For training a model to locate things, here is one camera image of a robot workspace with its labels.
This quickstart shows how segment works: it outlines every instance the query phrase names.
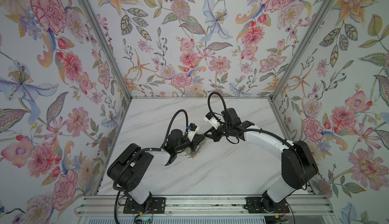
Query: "white marble table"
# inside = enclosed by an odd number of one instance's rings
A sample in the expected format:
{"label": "white marble table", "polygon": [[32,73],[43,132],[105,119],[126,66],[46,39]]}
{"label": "white marble table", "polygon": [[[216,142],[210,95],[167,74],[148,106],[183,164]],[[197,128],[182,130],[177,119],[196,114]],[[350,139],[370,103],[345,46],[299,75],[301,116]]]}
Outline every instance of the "white marble table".
{"label": "white marble table", "polygon": [[[283,137],[266,99],[226,99],[241,121],[251,121],[260,128]],[[212,110],[220,113],[222,103],[211,100]],[[131,143],[142,148],[160,147],[168,124],[179,109],[185,109],[189,123],[200,126],[200,133],[211,126],[203,120],[208,113],[205,99],[135,99],[131,102],[109,165]],[[171,129],[184,131],[185,116],[180,113]],[[281,162],[257,145],[240,141],[233,145],[225,138],[208,139],[193,158],[185,153],[169,166],[149,167],[143,184],[154,195],[261,194],[280,177]],[[115,195],[113,181],[105,175],[99,195]]]}

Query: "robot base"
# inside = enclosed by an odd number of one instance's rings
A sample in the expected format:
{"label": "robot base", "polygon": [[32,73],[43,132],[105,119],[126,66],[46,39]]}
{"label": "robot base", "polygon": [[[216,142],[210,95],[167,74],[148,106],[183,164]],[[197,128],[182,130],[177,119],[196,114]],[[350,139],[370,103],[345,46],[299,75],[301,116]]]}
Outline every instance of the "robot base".
{"label": "robot base", "polygon": [[[165,203],[166,203],[166,198],[163,197],[152,197],[151,198],[151,207],[153,210],[150,210],[149,213],[154,213],[154,214],[164,214],[165,213]],[[143,212],[144,210],[140,209],[135,203],[134,200],[129,200],[127,198],[123,213],[124,214],[139,214],[140,212]]]}
{"label": "robot base", "polygon": [[262,197],[246,197],[246,205],[244,208],[249,211],[250,214],[253,213],[280,213],[282,212],[282,207],[284,207],[285,213],[289,213],[289,205],[286,203],[286,200],[283,199],[278,205],[273,208],[270,212],[266,212],[263,209],[263,204],[261,202]]}

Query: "wire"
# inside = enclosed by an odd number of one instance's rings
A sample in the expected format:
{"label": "wire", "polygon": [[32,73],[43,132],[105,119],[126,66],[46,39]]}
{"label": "wire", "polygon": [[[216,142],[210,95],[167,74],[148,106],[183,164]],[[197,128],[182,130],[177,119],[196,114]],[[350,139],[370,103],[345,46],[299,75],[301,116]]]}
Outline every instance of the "wire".
{"label": "wire", "polygon": [[186,113],[186,111],[184,109],[180,109],[178,110],[172,117],[172,120],[170,121],[170,124],[169,124],[169,127],[168,127],[168,130],[166,132],[166,136],[165,136],[165,139],[163,140],[163,144],[161,145],[161,149],[163,149],[165,147],[165,144],[166,144],[166,141],[168,139],[168,135],[169,135],[169,132],[170,132],[170,127],[172,126],[173,124],[173,121],[175,119],[175,117],[177,116],[177,114],[179,114],[180,112],[183,112],[185,114],[185,118],[186,118],[186,129],[185,129],[185,142],[186,142],[186,139],[188,138],[188,114]]}
{"label": "wire", "polygon": [[290,208],[290,210],[291,210],[291,212],[292,212],[292,215],[293,215],[293,224],[296,224],[296,220],[294,219],[294,212],[293,212],[293,210],[292,210],[292,207],[291,207],[291,205],[288,203],[288,201],[285,199],[285,202],[288,204],[288,206],[289,206],[289,208]]}

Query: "metal corner post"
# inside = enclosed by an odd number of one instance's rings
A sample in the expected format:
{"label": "metal corner post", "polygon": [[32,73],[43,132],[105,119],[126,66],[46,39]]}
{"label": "metal corner post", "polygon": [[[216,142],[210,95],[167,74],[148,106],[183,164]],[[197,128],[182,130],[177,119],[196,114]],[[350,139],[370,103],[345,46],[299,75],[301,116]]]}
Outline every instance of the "metal corner post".
{"label": "metal corner post", "polygon": [[98,20],[96,19],[96,14],[92,9],[92,6],[89,2],[89,0],[78,0],[81,7],[85,11],[85,16],[87,17],[88,21],[90,22],[90,25],[93,29],[93,31],[96,33],[96,39],[98,43],[101,45],[101,49],[103,50],[104,54],[107,56],[107,59],[111,65],[112,71],[114,75],[117,78],[117,81],[119,82],[119,87],[123,91],[123,94],[127,98],[127,100],[131,101],[131,94],[129,90],[127,89],[126,83],[123,79],[122,74],[120,73],[120,69],[118,67],[118,64],[116,63],[114,54],[112,53],[111,49],[109,48],[109,44],[107,40],[104,37],[104,32],[100,27],[100,24]]}

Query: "floral wallpaper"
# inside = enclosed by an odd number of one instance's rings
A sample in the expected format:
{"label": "floral wallpaper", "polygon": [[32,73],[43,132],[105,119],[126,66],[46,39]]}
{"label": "floral wallpaper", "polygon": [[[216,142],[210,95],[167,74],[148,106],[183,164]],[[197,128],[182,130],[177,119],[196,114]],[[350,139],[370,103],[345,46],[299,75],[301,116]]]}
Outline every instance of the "floral wallpaper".
{"label": "floral wallpaper", "polygon": [[269,96],[322,0],[90,0],[136,97]]}
{"label": "floral wallpaper", "polygon": [[276,105],[344,224],[389,222],[388,0],[336,0]]}
{"label": "floral wallpaper", "polygon": [[0,222],[72,223],[129,101],[77,0],[0,0],[0,23]]}

